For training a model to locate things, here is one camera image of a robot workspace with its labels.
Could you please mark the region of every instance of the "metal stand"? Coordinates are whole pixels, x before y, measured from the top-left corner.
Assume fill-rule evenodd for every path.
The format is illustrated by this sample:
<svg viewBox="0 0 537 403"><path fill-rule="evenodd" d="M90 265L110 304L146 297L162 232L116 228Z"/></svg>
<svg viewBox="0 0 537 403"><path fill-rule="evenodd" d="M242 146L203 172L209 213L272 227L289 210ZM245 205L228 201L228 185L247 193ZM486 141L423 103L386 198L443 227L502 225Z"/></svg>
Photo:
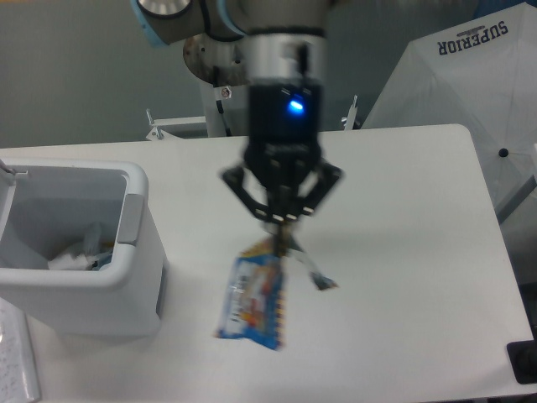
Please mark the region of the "metal stand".
<svg viewBox="0 0 537 403"><path fill-rule="evenodd" d="M518 190L501 201L496 208L498 222L500 224L505 222L535 188L537 188L537 180L532 175ZM531 323L531 311L527 307L527 300L534 298L534 295L537 293L537 284L521 285L519 289L524 300L526 314ZM532 328L534 340L514 342L507 345L507 352L511 366L513 367L514 377L522 385L537 384L537 342L535 341L534 330Z"/></svg>

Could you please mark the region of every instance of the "blue led light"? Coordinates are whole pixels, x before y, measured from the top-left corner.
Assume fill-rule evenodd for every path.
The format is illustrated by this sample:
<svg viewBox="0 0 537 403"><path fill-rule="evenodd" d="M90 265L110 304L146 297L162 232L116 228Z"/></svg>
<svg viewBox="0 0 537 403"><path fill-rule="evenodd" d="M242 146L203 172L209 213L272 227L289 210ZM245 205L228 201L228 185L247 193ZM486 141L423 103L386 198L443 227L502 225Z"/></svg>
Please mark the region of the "blue led light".
<svg viewBox="0 0 537 403"><path fill-rule="evenodd" d="M287 110L294 115L302 115L304 113L304 105L298 99L292 99L289 102Z"/></svg>

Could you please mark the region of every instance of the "white umbrella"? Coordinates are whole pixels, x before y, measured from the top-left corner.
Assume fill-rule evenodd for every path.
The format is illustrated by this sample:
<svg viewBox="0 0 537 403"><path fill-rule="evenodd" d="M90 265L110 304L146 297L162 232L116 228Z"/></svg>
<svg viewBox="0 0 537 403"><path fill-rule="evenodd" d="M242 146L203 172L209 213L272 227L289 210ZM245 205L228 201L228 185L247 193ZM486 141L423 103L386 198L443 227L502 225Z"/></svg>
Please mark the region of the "white umbrella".
<svg viewBox="0 0 537 403"><path fill-rule="evenodd" d="M537 8L523 3L410 42L363 127L442 123L472 133L495 207L533 173ZM504 236L527 232L531 221L537 233L535 191L525 205L523 217L505 222Z"/></svg>

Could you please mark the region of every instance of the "black cable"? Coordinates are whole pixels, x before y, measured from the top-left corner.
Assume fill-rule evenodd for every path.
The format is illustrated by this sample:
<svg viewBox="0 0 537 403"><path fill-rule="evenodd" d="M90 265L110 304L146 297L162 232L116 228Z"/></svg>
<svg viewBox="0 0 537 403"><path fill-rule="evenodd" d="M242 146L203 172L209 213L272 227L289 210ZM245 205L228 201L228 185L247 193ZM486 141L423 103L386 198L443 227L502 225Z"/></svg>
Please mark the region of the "black cable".
<svg viewBox="0 0 537 403"><path fill-rule="evenodd" d="M218 76L220 75L220 69L217 66L214 66L212 68L212 86L214 88L218 88ZM224 106L222 105L222 101L217 100L216 101L216 109L218 110L218 113L220 113L220 116L222 118L222 124L224 125L224 130L226 132L226 137L232 137L232 130L227 125L226 117L224 117Z"/></svg>

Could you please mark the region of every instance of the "snack bag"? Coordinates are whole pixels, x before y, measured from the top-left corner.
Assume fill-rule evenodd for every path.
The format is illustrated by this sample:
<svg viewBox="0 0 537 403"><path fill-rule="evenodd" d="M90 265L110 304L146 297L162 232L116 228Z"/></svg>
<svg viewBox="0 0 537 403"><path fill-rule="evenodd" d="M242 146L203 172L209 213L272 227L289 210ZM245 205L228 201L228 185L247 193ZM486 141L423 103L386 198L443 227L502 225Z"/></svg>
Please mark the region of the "snack bag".
<svg viewBox="0 0 537 403"><path fill-rule="evenodd" d="M256 243L235 261L216 336L249 338L271 349L283 344L282 259L272 239Z"/></svg>

